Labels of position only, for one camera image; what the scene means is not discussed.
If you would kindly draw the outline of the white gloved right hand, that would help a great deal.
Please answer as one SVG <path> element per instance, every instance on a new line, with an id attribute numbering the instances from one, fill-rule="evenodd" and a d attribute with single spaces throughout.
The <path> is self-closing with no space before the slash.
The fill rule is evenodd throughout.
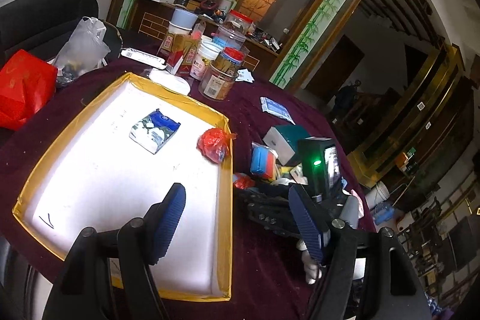
<path id="1" fill-rule="evenodd" d="M 309 254 L 306 243 L 299 240 L 297 249 L 301 251 L 301 259 L 304 264 L 305 279 L 308 285 L 313 285 L 322 278 L 323 271 L 320 265 Z"/>

